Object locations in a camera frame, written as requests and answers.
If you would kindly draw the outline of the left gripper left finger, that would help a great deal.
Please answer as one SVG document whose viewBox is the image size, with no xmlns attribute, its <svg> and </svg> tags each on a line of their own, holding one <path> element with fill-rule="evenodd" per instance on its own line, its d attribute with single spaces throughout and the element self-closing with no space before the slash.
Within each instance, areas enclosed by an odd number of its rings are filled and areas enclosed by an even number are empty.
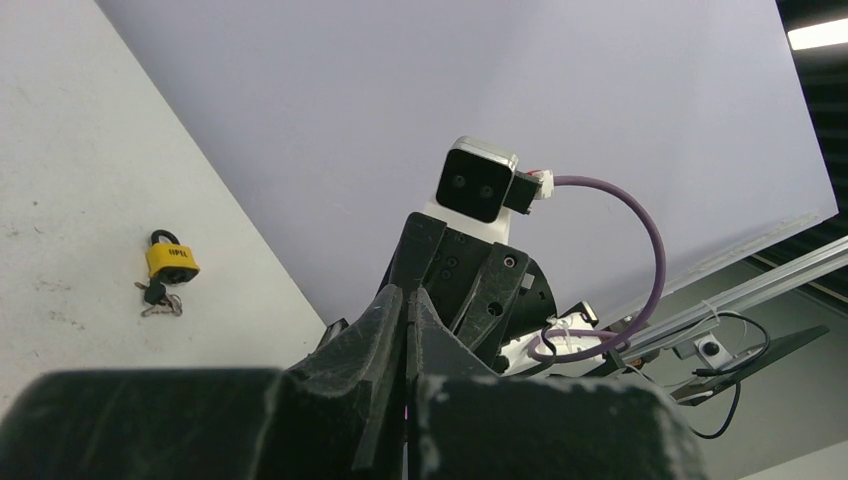
<svg viewBox="0 0 848 480">
<path fill-rule="evenodd" d="M 288 369 L 40 376 L 1 423 L 5 479 L 398 479 L 403 292 Z"/>
</svg>

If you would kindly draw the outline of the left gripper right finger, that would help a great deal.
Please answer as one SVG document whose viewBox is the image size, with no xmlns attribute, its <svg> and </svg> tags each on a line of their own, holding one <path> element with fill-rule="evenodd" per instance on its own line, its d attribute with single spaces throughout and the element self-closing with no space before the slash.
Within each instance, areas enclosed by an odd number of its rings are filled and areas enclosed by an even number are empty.
<svg viewBox="0 0 848 480">
<path fill-rule="evenodd" d="M 703 479 L 689 426 L 658 388 L 607 378 L 502 378 L 441 323 L 408 318 L 411 479 Z"/>
</svg>

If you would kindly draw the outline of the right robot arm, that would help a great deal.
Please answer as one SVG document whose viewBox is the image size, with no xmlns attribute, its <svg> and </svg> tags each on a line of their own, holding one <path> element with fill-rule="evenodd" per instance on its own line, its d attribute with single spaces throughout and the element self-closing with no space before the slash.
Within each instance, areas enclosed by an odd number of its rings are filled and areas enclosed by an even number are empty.
<svg viewBox="0 0 848 480">
<path fill-rule="evenodd" d="M 597 376 L 630 345 L 598 328 L 587 303 L 559 311 L 527 253 L 424 213 L 407 217 L 380 288 L 400 304 L 393 323 L 408 379 L 532 376 L 609 341 L 609 351 L 574 365 L 576 377 Z"/>
</svg>

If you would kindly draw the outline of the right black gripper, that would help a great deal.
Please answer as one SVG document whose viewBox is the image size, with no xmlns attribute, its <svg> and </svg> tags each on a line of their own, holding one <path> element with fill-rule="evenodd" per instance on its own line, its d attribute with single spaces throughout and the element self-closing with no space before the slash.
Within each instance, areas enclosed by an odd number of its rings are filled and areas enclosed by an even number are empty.
<svg viewBox="0 0 848 480">
<path fill-rule="evenodd" d="M 444 327 L 496 371 L 517 364 L 505 352 L 510 341 L 541 329 L 557 312 L 531 256 L 419 212 L 407 217 L 381 284 L 424 288 Z"/>
</svg>

